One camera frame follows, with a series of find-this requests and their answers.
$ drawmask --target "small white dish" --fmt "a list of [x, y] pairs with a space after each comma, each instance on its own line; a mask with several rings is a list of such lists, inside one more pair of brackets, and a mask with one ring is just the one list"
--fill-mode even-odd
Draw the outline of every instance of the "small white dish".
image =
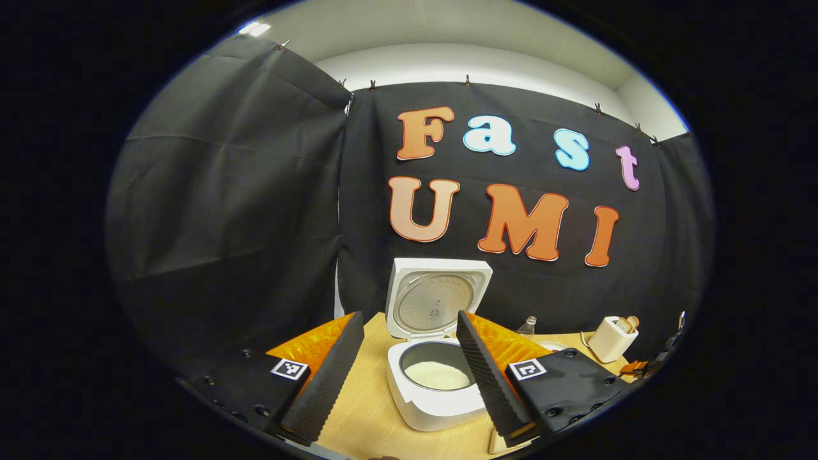
[[547, 340], [543, 341], [543, 342], [537, 342], [537, 345], [540, 345], [541, 347], [545, 347], [545, 348], [547, 348], [547, 349], [549, 349], [551, 351], [561, 351], [561, 350], [565, 350], [566, 348], [568, 348], [567, 346], [562, 345], [560, 343], [549, 342]]

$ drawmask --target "orange object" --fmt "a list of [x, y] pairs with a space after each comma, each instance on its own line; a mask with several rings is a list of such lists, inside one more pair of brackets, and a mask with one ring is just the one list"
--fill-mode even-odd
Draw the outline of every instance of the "orange object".
[[486, 345], [488, 353], [492, 356], [492, 360], [500, 369], [503, 378], [506, 379], [509, 387], [514, 391], [519, 398], [517, 390], [511, 385], [511, 380], [506, 375], [506, 368], [510, 363], [519, 363], [526, 359], [539, 358], [552, 352], [543, 348], [539, 344], [522, 337], [520, 334], [509, 329], [488, 321], [486, 318], [481, 318], [476, 314], [465, 312], [469, 317], [472, 326], [474, 326], [477, 335]]
[[309, 382], [318, 373], [318, 369], [324, 363], [326, 355], [330, 352], [332, 345], [341, 336], [341, 332], [347, 326], [349, 319], [355, 313], [350, 313], [341, 318], [322, 324], [311, 331], [307, 331], [294, 339], [288, 340], [276, 348], [267, 352], [276, 358], [290, 359], [297, 363], [305, 363], [309, 366], [310, 374], [299, 393], [298, 398]]

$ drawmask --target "table surface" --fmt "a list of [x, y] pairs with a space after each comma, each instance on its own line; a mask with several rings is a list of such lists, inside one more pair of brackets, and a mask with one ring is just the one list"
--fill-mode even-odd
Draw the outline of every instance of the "table surface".
[[[586, 332], [586, 341], [593, 334]], [[599, 362], [582, 344], [579, 333], [537, 334], [534, 339], [575, 348]], [[378, 313], [364, 326], [361, 349], [317, 444], [355, 460], [382, 457], [481, 460], [499, 457], [500, 454], [488, 452], [494, 425], [487, 413], [464, 425], [442, 431], [415, 431], [403, 421], [386, 381], [387, 350], [402, 342], [404, 340], [395, 339], [386, 331], [383, 313]], [[612, 363], [600, 364], [617, 374], [627, 360], [620, 356]], [[633, 381], [629, 376], [622, 379]]]

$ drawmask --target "textured rubber pad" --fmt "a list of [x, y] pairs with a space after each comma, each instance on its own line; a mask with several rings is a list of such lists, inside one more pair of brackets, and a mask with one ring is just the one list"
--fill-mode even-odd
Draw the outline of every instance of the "textured rubber pad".
[[278, 423], [289, 434], [300, 438], [289, 436], [293, 441], [304, 444], [304, 441], [318, 440], [362, 342], [363, 314], [355, 312], [330, 348], [321, 368]]
[[457, 314], [457, 340], [497, 433], [507, 437], [532, 422], [528, 410], [511, 391], [464, 310]]

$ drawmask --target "black curtain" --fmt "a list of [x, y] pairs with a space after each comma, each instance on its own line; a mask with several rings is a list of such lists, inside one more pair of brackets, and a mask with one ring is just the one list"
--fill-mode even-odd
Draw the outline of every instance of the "black curtain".
[[106, 249], [136, 329], [182, 376], [228, 347], [274, 346], [333, 318], [349, 98], [277, 43], [236, 36], [134, 125]]
[[[399, 160], [403, 124], [398, 116], [440, 106], [450, 107], [455, 118], [444, 123], [440, 142], [427, 140], [435, 153], [424, 159]], [[516, 151], [499, 156], [466, 148], [467, 122], [478, 115], [508, 121]], [[590, 144], [587, 169], [566, 169], [557, 162], [557, 129], [586, 137]], [[485, 260], [494, 274], [479, 306], [481, 316], [515, 329], [533, 314], [539, 333], [564, 333], [595, 330], [604, 316], [636, 315], [642, 322], [640, 336], [627, 355], [643, 358], [653, 352], [650, 347], [667, 339], [669, 327], [675, 328], [678, 307], [690, 311], [698, 302], [694, 302], [695, 295], [670, 301], [671, 291], [658, 286], [672, 284], [671, 278], [680, 270], [693, 270], [679, 288], [700, 292], [705, 276], [703, 262], [708, 252], [694, 241], [709, 234], [701, 226], [711, 221], [692, 222], [688, 214], [699, 212], [689, 200], [708, 199], [709, 188], [700, 180], [703, 172], [690, 174], [680, 169], [680, 164], [690, 165], [693, 160], [668, 160], [698, 159], [695, 149], [675, 147], [678, 145], [662, 142], [656, 147], [647, 135], [621, 120], [576, 102], [517, 88], [409, 83], [355, 92], [340, 165], [341, 302], [347, 310], [363, 311], [366, 319], [382, 311], [395, 257]], [[638, 159], [635, 176], [640, 186], [635, 192], [622, 178], [621, 160], [616, 156], [621, 146], [629, 146]], [[461, 185], [453, 197], [447, 231], [437, 241], [409, 241], [392, 229], [392, 191], [387, 182], [394, 176], [422, 182], [412, 215], [420, 225], [432, 217], [431, 180], [448, 179]], [[517, 187], [528, 212], [546, 193], [568, 199], [556, 261], [530, 259], [524, 251], [515, 255], [510, 248], [491, 254], [477, 247], [492, 213], [486, 188], [493, 183]], [[613, 229], [610, 263], [603, 268], [590, 267], [584, 260], [595, 239], [597, 206], [612, 207], [620, 216]], [[685, 222], [683, 228], [668, 230], [668, 225], [680, 221]], [[679, 252], [685, 256], [677, 257]]]

